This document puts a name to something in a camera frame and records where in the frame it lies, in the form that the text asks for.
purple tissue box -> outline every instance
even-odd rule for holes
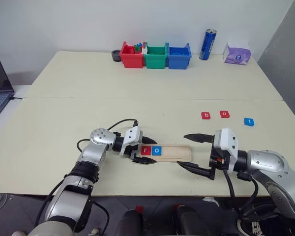
[[[251,52],[249,49],[233,48],[227,45],[223,54],[223,59],[225,63],[246,65],[250,56]]]

